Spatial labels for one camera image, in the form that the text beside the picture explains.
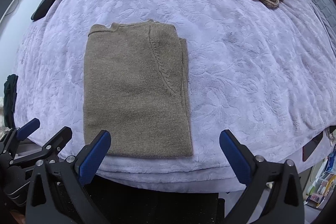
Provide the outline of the olive brown knit sweater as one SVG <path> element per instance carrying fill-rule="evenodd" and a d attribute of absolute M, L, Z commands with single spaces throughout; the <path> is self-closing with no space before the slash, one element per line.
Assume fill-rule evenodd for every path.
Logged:
<path fill-rule="evenodd" d="M 92 26 L 84 55 L 85 142 L 105 130 L 110 155 L 192 156 L 188 72 L 187 43 L 171 24 Z"/>

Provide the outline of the cluttered side shelf items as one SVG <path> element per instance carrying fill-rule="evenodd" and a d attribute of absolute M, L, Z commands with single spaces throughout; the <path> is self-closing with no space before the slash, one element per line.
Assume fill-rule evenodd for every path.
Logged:
<path fill-rule="evenodd" d="M 335 187 L 335 153 L 328 156 L 325 169 L 313 181 L 307 190 L 304 204 L 318 209 L 327 199 L 328 194 Z"/>

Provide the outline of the dark green hanging cloth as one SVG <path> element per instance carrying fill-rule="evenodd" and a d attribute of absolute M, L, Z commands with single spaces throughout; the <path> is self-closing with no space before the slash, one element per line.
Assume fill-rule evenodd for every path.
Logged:
<path fill-rule="evenodd" d="M 14 113 L 17 100 L 17 82 L 18 76 L 9 75 L 4 83 L 3 114 L 5 126 L 15 128 Z"/>

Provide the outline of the black bed corner pad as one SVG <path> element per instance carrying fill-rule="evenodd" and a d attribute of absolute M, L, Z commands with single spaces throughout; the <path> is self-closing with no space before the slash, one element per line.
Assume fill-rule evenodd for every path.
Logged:
<path fill-rule="evenodd" d="M 31 20 L 36 22 L 37 20 L 44 18 L 55 1 L 56 0 L 42 0 L 37 9 L 31 15 Z"/>

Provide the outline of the black bed frame corner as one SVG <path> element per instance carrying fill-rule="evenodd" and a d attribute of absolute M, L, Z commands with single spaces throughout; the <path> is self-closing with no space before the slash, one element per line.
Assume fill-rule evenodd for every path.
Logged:
<path fill-rule="evenodd" d="M 317 136 L 315 136 L 311 141 L 309 141 L 306 145 L 302 147 L 302 160 L 303 162 L 307 161 L 310 155 L 317 148 L 319 143 L 323 138 L 323 132 L 320 132 Z"/>

